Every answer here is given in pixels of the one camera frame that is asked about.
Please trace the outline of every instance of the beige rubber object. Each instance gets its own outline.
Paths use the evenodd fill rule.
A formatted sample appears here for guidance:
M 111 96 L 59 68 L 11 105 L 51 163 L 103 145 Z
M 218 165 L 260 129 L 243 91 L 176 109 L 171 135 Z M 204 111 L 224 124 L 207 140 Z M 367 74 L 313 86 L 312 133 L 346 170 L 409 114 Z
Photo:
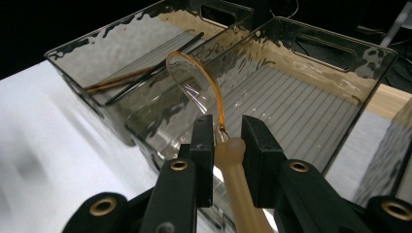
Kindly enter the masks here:
M 230 138 L 215 146 L 215 165 L 221 169 L 224 186 L 239 233 L 273 232 L 263 209 L 255 208 L 242 161 L 246 145 L 241 138 Z

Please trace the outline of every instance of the white table surface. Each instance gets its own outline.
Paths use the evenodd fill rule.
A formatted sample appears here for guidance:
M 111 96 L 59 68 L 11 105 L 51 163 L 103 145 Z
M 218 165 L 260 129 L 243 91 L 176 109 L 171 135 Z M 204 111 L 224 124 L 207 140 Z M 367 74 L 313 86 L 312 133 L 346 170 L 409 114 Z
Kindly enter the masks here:
M 364 127 L 370 128 L 369 115 L 361 116 L 338 157 L 339 166 L 351 162 L 345 150 Z M 358 146 L 369 156 L 390 124 L 376 120 L 373 142 Z M 368 159 L 356 168 L 339 168 L 351 176 L 329 173 L 326 178 L 350 198 Z M 0 81 L 0 232 L 61 232 L 87 198 L 110 191 L 131 199 L 155 180 L 139 149 L 118 140 L 48 61 Z M 209 230 L 199 219 L 198 232 Z

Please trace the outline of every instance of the wooden surface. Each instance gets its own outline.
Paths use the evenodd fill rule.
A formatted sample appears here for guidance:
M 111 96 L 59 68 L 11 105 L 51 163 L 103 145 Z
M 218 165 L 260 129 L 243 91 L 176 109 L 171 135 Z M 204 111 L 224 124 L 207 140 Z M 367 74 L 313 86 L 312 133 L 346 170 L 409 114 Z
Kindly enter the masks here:
M 380 84 L 366 109 L 381 117 L 392 119 L 411 97 L 411 93 Z

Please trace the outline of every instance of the clear plastic container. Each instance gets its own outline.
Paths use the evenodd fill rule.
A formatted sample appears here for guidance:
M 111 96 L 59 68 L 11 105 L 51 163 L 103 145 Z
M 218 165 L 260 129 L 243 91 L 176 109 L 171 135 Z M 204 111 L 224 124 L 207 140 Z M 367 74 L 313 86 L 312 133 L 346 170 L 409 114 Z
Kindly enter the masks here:
M 221 0 L 159 1 L 50 50 L 45 57 L 102 121 L 133 146 L 125 120 L 176 85 L 164 66 L 144 82 L 132 85 L 140 76 L 134 72 L 161 63 L 170 51 L 200 33 L 201 37 L 184 51 L 196 51 L 204 61 L 212 59 L 248 34 L 252 15 L 252 9 Z M 110 87 L 113 84 L 107 83 L 120 78 L 126 84 L 116 82 L 119 86 Z M 97 84 L 99 89 L 92 88 Z
M 392 50 L 282 17 L 212 60 L 188 55 L 219 84 L 230 136 L 240 136 L 242 115 L 257 117 L 287 158 L 307 161 L 321 172 L 396 59 Z M 180 55 L 169 57 L 167 65 L 179 86 L 126 122 L 156 167 L 176 157 L 180 144 L 190 143 L 197 117 L 213 114 L 218 119 L 215 92 L 199 66 Z M 218 177 L 214 191 L 213 210 L 222 216 L 215 218 L 225 219 L 224 228 L 232 215 Z

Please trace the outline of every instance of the plastic bin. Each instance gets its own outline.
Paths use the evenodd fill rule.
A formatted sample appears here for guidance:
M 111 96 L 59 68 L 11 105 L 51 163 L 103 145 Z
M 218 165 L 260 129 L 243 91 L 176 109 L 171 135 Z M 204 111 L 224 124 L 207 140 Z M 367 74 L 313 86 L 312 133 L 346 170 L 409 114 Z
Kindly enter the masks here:
M 248 34 L 252 14 L 252 9 L 220 0 L 160 1 L 50 50 L 45 57 L 105 124 L 133 146 L 125 120 L 175 83 L 164 69 L 157 69 L 150 79 L 134 86 L 130 81 L 136 76 L 125 80 L 128 85 L 104 91 L 90 92 L 90 86 L 154 66 L 199 33 L 203 33 L 201 38 L 185 51 L 197 50 L 203 59 L 211 59 Z M 223 25 L 214 17 L 229 18 L 224 22 L 232 23 Z M 220 46 L 213 50 L 217 42 Z
M 230 136 L 240 136 L 242 115 L 257 117 L 287 158 L 305 160 L 324 172 L 396 53 L 275 17 L 215 59 L 193 58 L 220 85 Z M 126 122 L 158 167 L 177 156 L 180 144 L 190 143 L 197 117 L 214 114 L 217 119 L 214 92 L 201 72 L 191 63 L 173 62 L 171 73 L 179 87 L 164 92 Z M 203 113 L 199 106 L 206 107 Z M 214 190 L 215 207 L 231 219 L 219 179 Z

